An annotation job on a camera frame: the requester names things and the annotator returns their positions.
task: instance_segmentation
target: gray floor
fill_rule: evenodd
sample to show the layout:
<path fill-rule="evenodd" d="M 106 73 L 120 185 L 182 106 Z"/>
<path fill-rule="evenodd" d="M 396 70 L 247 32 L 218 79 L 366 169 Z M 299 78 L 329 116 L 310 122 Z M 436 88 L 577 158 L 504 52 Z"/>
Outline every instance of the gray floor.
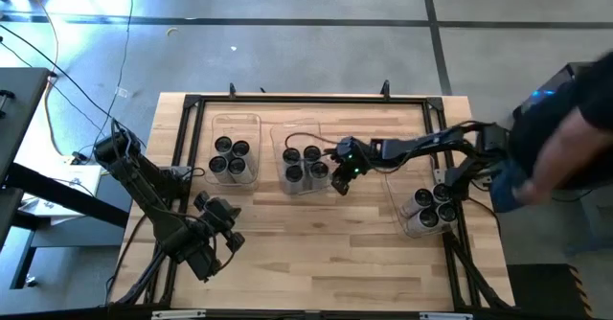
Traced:
<path fill-rule="evenodd" d="M 126 15 L 129 0 L 43 0 L 54 14 L 59 65 L 100 105 L 110 104 L 125 44 L 121 24 L 68 24 L 67 14 Z M 613 0 L 434 0 L 440 20 L 497 22 L 613 22 Z M 39 12 L 30 0 L 7 0 L 5 14 Z M 427 19 L 423 0 L 134 0 L 134 15 L 169 18 Z M 3 25 L 49 56 L 54 44 L 42 23 Z M 376 93 L 391 81 L 395 94 L 442 93 L 433 43 L 422 27 L 318 27 L 133 25 L 113 115 L 147 139 L 163 91 Z M 613 45 L 613 29 L 441 29 L 444 60 L 454 95 L 468 95 L 474 117 L 504 121 L 511 109 L 569 61 L 591 60 Z M 7 34 L 5 43 L 35 65 L 47 65 Z M 0 48 L 0 66 L 20 66 Z M 103 116 L 64 78 L 58 87 L 94 121 Z M 93 142 L 96 130 L 56 93 L 52 124 L 62 153 Z M 607 199 L 598 192 L 584 206 Z M 580 204 L 526 208 L 501 217 L 508 263 L 571 263 L 579 268 L 594 312 L 613 318 L 613 252 L 569 259 L 568 244 L 585 237 Z M 25 240 L 11 232 L 0 255 L 0 312 L 94 307 L 102 302 L 117 248 L 45 249 L 32 273 L 41 286 L 7 290 L 16 252 Z"/>

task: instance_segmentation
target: metal bracket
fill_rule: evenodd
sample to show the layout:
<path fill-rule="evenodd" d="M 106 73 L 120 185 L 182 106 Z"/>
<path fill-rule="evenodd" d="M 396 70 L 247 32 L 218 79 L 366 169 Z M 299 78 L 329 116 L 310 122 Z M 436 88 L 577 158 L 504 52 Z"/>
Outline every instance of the metal bracket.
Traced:
<path fill-rule="evenodd" d="M 438 111 L 443 111 L 443 99 L 440 97 L 431 97 L 425 99 L 428 104 L 430 104 L 434 109 Z"/>
<path fill-rule="evenodd" d="M 192 168 L 190 168 L 189 166 L 164 166 L 158 168 L 160 169 L 160 171 L 172 171 L 172 173 L 177 176 L 187 176 L 187 174 L 190 173 L 190 171 L 192 170 Z"/>
<path fill-rule="evenodd" d="M 188 309 L 188 310 L 162 310 L 154 311 L 151 315 L 151 320 L 166 320 L 166 319 L 199 319 L 207 316 L 206 309 Z"/>
<path fill-rule="evenodd" d="M 472 314 L 424 312 L 420 320 L 472 320 Z"/>
<path fill-rule="evenodd" d="M 4 106 L 4 103 L 7 101 L 7 99 L 14 99 L 14 98 L 15 98 L 15 94 L 13 94 L 11 91 L 0 90 L 0 119 L 4 118 L 4 116 L 6 115 L 6 113 L 2 111 L 2 107 Z"/>
<path fill-rule="evenodd" d="M 185 99 L 183 100 L 183 108 L 187 109 L 193 107 L 196 103 L 198 103 L 198 101 L 200 101 L 200 97 L 200 95 L 185 95 Z"/>
<path fill-rule="evenodd" d="M 444 183 L 444 170 L 432 170 L 434 182 L 437 184 Z"/>
<path fill-rule="evenodd" d="M 233 83 L 230 83 L 230 94 L 228 95 L 230 100 L 233 100 L 237 97 L 237 89 Z"/>
<path fill-rule="evenodd" d="M 390 100 L 390 81 L 389 80 L 385 80 L 383 82 L 383 87 L 381 88 L 381 91 L 379 92 L 380 95 L 383 95 L 383 99 L 385 99 L 385 101 L 389 101 Z"/>

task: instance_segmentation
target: wire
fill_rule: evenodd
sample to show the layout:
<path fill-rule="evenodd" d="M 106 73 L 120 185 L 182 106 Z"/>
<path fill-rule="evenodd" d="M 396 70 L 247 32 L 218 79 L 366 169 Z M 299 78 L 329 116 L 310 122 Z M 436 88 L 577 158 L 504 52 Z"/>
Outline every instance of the wire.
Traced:
<path fill-rule="evenodd" d="M 572 198 L 572 199 L 559 199 L 559 198 L 556 198 L 556 197 L 553 197 L 553 196 L 552 196 L 552 199 L 555 200 L 555 201 L 559 201 L 559 202 L 575 202 L 575 201 L 581 200 L 584 196 L 586 196 L 588 194 L 591 194 L 592 192 L 594 192 L 594 190 L 589 190 L 589 191 L 585 192 L 584 194 L 582 194 L 582 195 L 580 195 L 578 197 Z"/>
<path fill-rule="evenodd" d="M 498 236 L 502 236 L 502 233 L 500 232 L 500 220 L 498 219 L 498 216 L 496 215 L 496 213 L 493 210 L 491 210 L 488 205 L 482 203 L 479 200 L 475 200 L 474 198 L 470 196 L 467 199 L 481 206 L 482 208 L 484 208 L 487 212 L 489 212 L 494 217 L 494 219 L 496 219 L 496 226 L 498 227 Z"/>
<path fill-rule="evenodd" d="M 472 184 L 472 186 L 474 186 L 477 190 L 481 191 L 481 192 L 485 192 L 485 193 L 489 193 L 489 190 L 486 190 L 484 188 L 481 188 L 479 185 L 477 185 L 477 183 L 475 182 L 475 180 L 470 180 L 470 183 Z"/>
<path fill-rule="evenodd" d="M 119 92 L 119 88 L 120 88 L 120 85 L 122 84 L 122 78 L 124 77 L 125 60 L 127 59 L 127 43 L 130 40 L 130 23 L 132 22 L 132 12 L 133 12 L 133 10 L 134 10 L 134 0 L 130 0 L 130 13 L 129 13 L 129 16 L 127 18 L 127 24 L 126 24 L 126 28 L 125 28 L 126 37 L 125 37 L 125 45 L 124 45 L 124 59 L 122 60 L 122 66 L 119 69 L 119 79 L 117 80 L 117 85 L 115 86 L 115 92 L 113 94 L 113 100 L 111 101 L 111 105 L 108 106 L 108 110 L 106 110 L 106 112 L 109 113 L 109 114 L 106 116 L 106 119 L 104 119 L 104 124 L 102 124 L 102 128 L 98 131 L 98 135 L 96 136 L 96 139 L 94 140 L 94 145 L 96 145 L 96 143 L 98 143 L 98 140 L 100 139 L 100 136 L 102 135 L 102 130 L 106 126 L 106 123 L 108 123 L 108 119 L 110 117 L 110 112 L 113 110 L 113 105 L 115 105 L 115 101 L 117 100 L 117 95 L 118 95 L 118 92 Z M 89 154 L 88 160 L 91 160 L 93 154 L 94 154 L 94 150 L 92 149 L 91 153 Z"/>
<path fill-rule="evenodd" d="M 194 174 L 193 174 L 193 172 L 194 172 L 194 171 L 202 171 L 202 173 L 201 173 L 200 175 L 194 175 Z M 187 175 L 187 174 L 189 174 L 189 173 L 191 173 L 191 174 L 192 174 L 192 175 L 190 175 L 190 177 L 200 177 L 200 176 L 204 176 L 204 174 L 205 174 L 206 172 L 204 171 L 204 169 L 202 169 L 202 168 L 200 168 L 200 167 L 196 167 L 196 168 L 194 168 L 194 169 L 192 169 L 192 170 L 190 170 L 190 171 L 185 172 L 185 173 L 184 173 L 184 174 L 182 174 L 182 175 L 179 175 L 179 178 L 183 178 L 183 177 L 185 177 L 185 175 Z"/>
<path fill-rule="evenodd" d="M 66 183 L 68 183 L 70 186 L 72 186 L 72 185 L 79 186 L 79 187 L 81 187 L 82 189 L 84 189 L 86 192 L 88 192 L 88 193 L 89 193 L 89 195 L 91 195 L 91 196 L 93 196 L 93 197 L 96 197 L 96 196 L 95 196 L 95 195 L 94 195 L 94 194 L 93 194 L 91 191 L 89 191 L 89 190 L 88 190 L 88 189 L 87 189 L 85 186 L 83 186 L 83 185 L 81 185 L 81 184 L 79 184 L 79 183 L 76 183 L 76 182 L 73 182 L 73 181 L 68 181 L 68 180 L 62 180 L 62 179 L 58 179 L 58 178 L 54 178 L 54 177 L 50 177 L 50 179 L 55 180 L 55 181 L 60 181 L 60 182 L 66 182 Z"/>
<path fill-rule="evenodd" d="M 9 28 L 3 26 L 0 24 L 0 28 L 4 29 L 5 31 L 7 31 L 9 34 L 12 34 L 13 36 L 19 38 L 21 41 L 23 41 L 24 43 L 26 43 L 28 46 L 32 47 L 35 51 L 37 51 L 41 56 L 43 56 L 45 59 L 47 59 L 47 61 L 51 62 L 54 64 L 54 66 L 59 70 L 59 72 L 61 72 L 62 75 L 66 76 L 66 78 L 72 82 L 77 89 L 80 91 L 81 94 L 83 94 L 83 96 L 85 96 L 85 98 L 87 99 L 87 101 L 89 101 L 90 103 L 92 103 L 96 108 L 98 108 L 102 113 L 106 114 L 107 116 L 110 116 L 110 114 L 108 114 L 108 112 L 106 112 L 104 109 L 102 109 L 97 103 L 94 102 L 94 100 L 92 100 L 89 95 L 87 95 L 87 93 L 77 84 L 77 82 L 75 80 L 73 80 L 70 76 L 68 76 L 68 74 L 62 70 L 57 64 L 55 64 L 54 62 L 52 62 L 49 57 L 47 57 L 44 53 L 42 53 L 38 48 L 36 48 L 32 43 L 30 43 L 28 40 L 26 40 L 25 38 L 21 37 L 20 35 L 14 33 L 12 30 L 10 30 Z"/>
<path fill-rule="evenodd" d="M 59 57 L 59 41 L 57 40 L 56 26 L 54 25 L 54 21 L 51 19 L 51 16 L 47 12 L 47 9 L 45 9 L 45 6 L 42 5 L 40 0 L 35 0 L 35 1 L 38 4 L 38 6 L 40 6 L 40 8 L 45 12 L 45 15 L 47 16 L 47 20 L 49 21 L 49 24 L 51 25 L 51 30 L 54 33 L 54 40 L 56 41 L 56 57 L 55 57 L 54 67 L 51 70 L 51 72 L 55 73 L 57 58 Z M 56 139 L 54 138 L 54 130 L 51 126 L 51 116 L 49 115 L 49 93 L 51 92 L 51 86 L 55 86 L 55 85 L 51 83 L 51 79 L 47 79 L 47 86 L 45 87 L 45 91 L 42 96 L 43 111 L 45 113 L 45 119 L 47 120 L 47 126 L 49 127 L 49 138 L 51 139 L 51 145 L 54 147 L 57 154 L 61 155 L 61 153 L 59 152 L 59 149 L 57 148 Z"/>
<path fill-rule="evenodd" d="M 136 225 L 134 226 L 134 230 L 132 230 L 132 234 L 130 234 L 130 237 L 127 239 L 127 242 L 125 243 L 124 251 L 122 252 L 122 255 L 119 257 L 119 259 L 117 260 L 117 266 L 115 266 L 115 271 L 113 272 L 113 275 L 109 279 L 106 280 L 106 284 L 104 285 L 105 290 L 106 290 L 106 295 L 104 296 L 105 305 L 108 304 L 108 296 L 110 295 L 113 285 L 115 285 L 115 280 L 117 279 L 117 274 L 119 273 L 119 269 L 122 266 L 122 263 L 124 263 L 125 253 L 127 252 L 127 249 L 130 247 L 130 244 L 132 244 L 132 242 L 134 241 L 134 238 L 136 238 L 136 233 L 138 232 L 138 229 L 141 227 L 141 225 L 145 221 L 145 218 L 147 217 L 145 215 L 142 215 L 141 218 L 136 222 Z"/>
<path fill-rule="evenodd" d="M 318 135 L 316 135 L 316 134 L 313 134 L 313 133 L 308 133 L 308 132 L 294 132 L 294 133 L 291 133 L 290 135 L 288 135 L 288 136 L 285 138 L 285 148 L 286 148 L 286 149 L 289 149 L 289 145 L 287 144 L 287 141 L 289 141 L 289 138 L 294 137 L 294 136 L 298 136 L 298 135 L 305 135 L 305 136 L 313 137 L 313 138 L 318 139 L 318 140 L 320 140 L 320 141 L 322 141 L 322 142 L 326 142 L 326 143 L 330 143 L 330 144 L 336 144 L 336 145 L 340 144 L 340 142 L 334 142 L 334 141 L 332 141 L 332 140 L 330 140 L 330 139 L 326 139 L 326 138 L 320 137 L 320 136 L 318 136 Z"/>
<path fill-rule="evenodd" d="M 26 65 L 33 67 L 28 61 L 24 60 L 23 57 L 20 57 L 19 54 L 14 51 L 13 49 L 11 49 L 9 46 L 7 46 L 6 44 L 4 44 L 4 42 L 0 42 L 0 44 L 2 44 L 4 46 L 4 48 L 8 49 L 9 51 L 11 51 L 11 53 L 13 53 L 19 60 L 21 60 L 23 63 L 25 63 Z M 59 95 L 61 95 L 61 97 L 63 97 L 73 108 L 75 108 L 83 117 L 85 117 L 85 119 L 87 119 L 88 122 L 90 122 L 95 128 L 100 128 L 98 125 L 96 125 L 85 113 L 83 113 L 74 103 L 72 103 L 68 97 L 66 95 L 64 95 L 63 92 L 61 92 L 61 90 L 59 90 L 59 88 L 57 88 L 57 86 L 53 83 L 51 83 L 51 85 L 53 86 L 53 88 L 55 90 L 57 90 L 57 92 L 59 93 Z"/>

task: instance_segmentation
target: wooden table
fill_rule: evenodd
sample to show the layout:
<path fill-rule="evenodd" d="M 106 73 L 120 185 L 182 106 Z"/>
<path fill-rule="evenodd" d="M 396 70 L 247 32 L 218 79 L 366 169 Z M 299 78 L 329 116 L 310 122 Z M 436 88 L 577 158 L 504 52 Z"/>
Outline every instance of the wooden table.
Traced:
<path fill-rule="evenodd" d="M 147 150 L 147 157 L 158 166 L 170 164 L 185 95 L 160 96 Z M 470 119 L 466 97 L 443 97 L 443 104 L 448 126 Z M 346 196 L 330 189 L 292 197 L 280 191 L 272 152 L 271 128 L 304 118 L 317 119 L 322 135 L 331 140 L 347 135 L 365 141 L 371 137 L 422 135 L 420 107 L 390 103 L 207 103 L 197 167 L 206 169 L 208 165 L 213 117 L 228 113 L 253 113 L 261 118 L 258 188 L 236 192 L 213 186 L 200 177 L 193 181 L 191 197 L 206 190 L 241 207 L 235 229 L 245 236 L 246 243 L 228 267 L 207 284 L 199 282 L 186 263 L 180 264 L 171 304 L 174 309 L 453 309 L 441 237 L 414 240 L 404 236 L 393 210 L 395 195 L 389 191 L 389 186 L 401 178 L 406 181 L 405 192 L 432 185 L 429 157 L 407 163 L 405 173 L 393 180 L 386 181 L 376 172 L 360 176 L 351 183 Z M 193 117 L 181 165 L 187 163 Z M 463 156 L 455 153 L 454 158 L 459 163 Z M 473 189 L 471 195 L 490 205 L 487 194 Z M 513 304 L 494 218 L 470 202 L 465 202 L 464 209 L 475 264 L 499 296 Z M 192 201 L 189 212 L 196 214 Z M 133 205 L 125 241 L 142 213 Z M 153 244 L 152 227 L 146 221 L 126 254 L 113 300 L 136 281 L 151 259 Z M 224 244 L 218 248 L 218 255 L 222 261 L 228 258 Z M 462 270 L 460 280 L 467 299 Z M 164 278 L 160 278 L 158 295 L 163 285 Z"/>

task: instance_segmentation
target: clear plastic container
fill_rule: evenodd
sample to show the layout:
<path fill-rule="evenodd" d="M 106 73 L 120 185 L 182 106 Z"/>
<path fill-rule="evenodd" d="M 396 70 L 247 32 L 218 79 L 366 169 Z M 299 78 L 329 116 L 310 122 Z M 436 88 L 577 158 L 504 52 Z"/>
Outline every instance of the clear plastic container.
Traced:
<path fill-rule="evenodd" d="M 434 198 L 431 201 L 423 201 L 423 205 L 416 200 L 416 198 L 422 198 L 419 194 L 425 193 L 424 191 L 418 193 L 418 190 L 426 190 L 432 194 L 435 186 L 433 163 L 429 155 L 412 158 L 400 170 L 387 174 L 385 183 L 390 192 L 391 201 L 389 203 L 393 207 L 393 213 L 398 222 L 396 228 L 405 235 L 416 239 L 440 234 L 455 227 L 455 223 L 445 225 L 438 217 L 437 210 L 440 204 L 437 204 Z M 432 225 L 433 222 L 432 212 L 436 214 L 437 219 L 435 219 L 436 224 L 429 227 L 428 225 Z"/>
<path fill-rule="evenodd" d="M 321 137 L 319 123 L 307 119 L 277 124 L 270 136 L 285 194 L 308 194 L 328 188 L 335 164 L 324 153 L 333 145 L 317 138 Z"/>
<path fill-rule="evenodd" d="M 258 115 L 219 114 L 206 164 L 206 180 L 221 187 L 255 190 L 261 160 L 261 119 Z"/>

